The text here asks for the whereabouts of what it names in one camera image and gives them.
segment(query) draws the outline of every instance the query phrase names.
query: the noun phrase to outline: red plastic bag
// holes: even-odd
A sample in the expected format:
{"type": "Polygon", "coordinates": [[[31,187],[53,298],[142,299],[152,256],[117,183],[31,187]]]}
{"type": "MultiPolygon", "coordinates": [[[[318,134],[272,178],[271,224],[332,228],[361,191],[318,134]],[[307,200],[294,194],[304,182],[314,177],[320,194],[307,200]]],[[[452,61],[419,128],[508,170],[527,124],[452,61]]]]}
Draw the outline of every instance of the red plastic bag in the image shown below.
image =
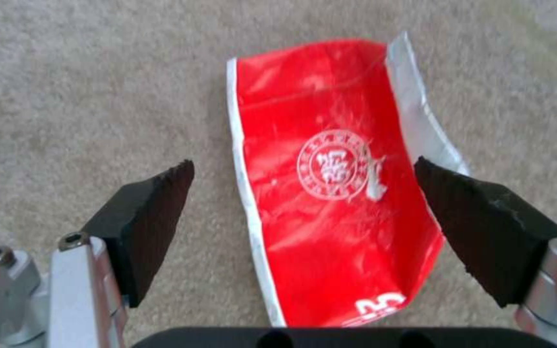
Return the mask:
{"type": "Polygon", "coordinates": [[[238,187],[274,326],[358,326],[404,308],[444,238],[412,169],[465,172],[406,35],[228,62],[238,187]]]}

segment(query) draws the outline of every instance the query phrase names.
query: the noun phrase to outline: black rubber pad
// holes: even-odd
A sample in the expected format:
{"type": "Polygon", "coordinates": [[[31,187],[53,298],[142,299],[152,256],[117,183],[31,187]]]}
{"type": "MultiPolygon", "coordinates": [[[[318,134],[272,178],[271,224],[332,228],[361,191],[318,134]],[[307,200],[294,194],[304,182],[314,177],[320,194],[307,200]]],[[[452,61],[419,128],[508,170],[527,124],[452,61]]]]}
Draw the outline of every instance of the black rubber pad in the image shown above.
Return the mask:
{"type": "Polygon", "coordinates": [[[557,225],[503,185],[420,158],[418,184],[453,250],[499,306],[523,302],[557,225]]]}
{"type": "Polygon", "coordinates": [[[119,290],[131,308],[140,304],[161,268],[193,177],[194,165],[186,160],[125,185],[82,229],[106,242],[119,290]]]}

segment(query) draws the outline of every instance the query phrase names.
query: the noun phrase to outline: white circular logo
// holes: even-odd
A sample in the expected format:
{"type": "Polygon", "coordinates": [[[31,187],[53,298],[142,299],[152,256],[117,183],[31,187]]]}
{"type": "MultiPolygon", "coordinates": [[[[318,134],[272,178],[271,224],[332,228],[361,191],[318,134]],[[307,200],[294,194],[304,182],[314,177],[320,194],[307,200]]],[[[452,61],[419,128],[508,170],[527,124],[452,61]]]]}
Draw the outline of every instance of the white circular logo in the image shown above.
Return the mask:
{"type": "Polygon", "coordinates": [[[297,162],[302,187],[322,200],[344,200],[367,183],[368,146],[349,130],[325,130],[309,139],[297,162]]]}

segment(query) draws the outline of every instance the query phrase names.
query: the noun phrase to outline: beige carpet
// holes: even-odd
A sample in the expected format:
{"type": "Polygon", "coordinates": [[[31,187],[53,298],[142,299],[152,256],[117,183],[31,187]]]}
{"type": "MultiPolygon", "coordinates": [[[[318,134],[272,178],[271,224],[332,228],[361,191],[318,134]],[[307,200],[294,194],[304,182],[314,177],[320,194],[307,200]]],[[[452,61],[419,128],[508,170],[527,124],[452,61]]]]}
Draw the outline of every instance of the beige carpet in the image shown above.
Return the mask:
{"type": "MultiPolygon", "coordinates": [[[[132,343],[183,325],[267,325],[236,192],[225,61],[407,29],[474,176],[557,221],[557,2],[0,1],[0,244],[48,270],[120,185],[191,158],[197,177],[132,343]]],[[[513,325],[448,248],[418,299],[380,324],[513,325]]]]}

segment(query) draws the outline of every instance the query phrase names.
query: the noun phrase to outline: white stripe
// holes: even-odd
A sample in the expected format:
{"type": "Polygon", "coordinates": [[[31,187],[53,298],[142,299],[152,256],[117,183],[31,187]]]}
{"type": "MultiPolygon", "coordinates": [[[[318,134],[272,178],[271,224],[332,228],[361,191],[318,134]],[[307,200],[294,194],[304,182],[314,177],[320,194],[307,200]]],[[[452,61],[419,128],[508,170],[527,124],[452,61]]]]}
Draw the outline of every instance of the white stripe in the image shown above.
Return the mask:
{"type": "Polygon", "coordinates": [[[237,78],[237,61],[236,58],[234,58],[227,62],[227,105],[232,138],[234,139],[234,164],[236,168],[238,190],[242,205],[246,212],[252,259],[255,264],[259,286],[264,296],[265,307],[270,316],[270,324],[272,324],[272,326],[287,326],[285,318],[283,317],[283,310],[279,304],[279,298],[277,297],[276,287],[274,286],[274,278],[272,278],[270,265],[268,264],[268,259],[265,254],[264,236],[261,231],[261,219],[259,218],[259,211],[257,211],[257,204],[252,194],[250,182],[248,181],[248,174],[246,172],[243,148],[244,132],[242,130],[242,121],[238,108],[237,78]]]}
{"type": "Polygon", "coordinates": [[[425,84],[420,76],[414,50],[406,32],[388,45],[386,67],[399,110],[401,133],[410,160],[424,156],[444,168],[469,174],[457,148],[442,130],[427,102],[425,84]]]}

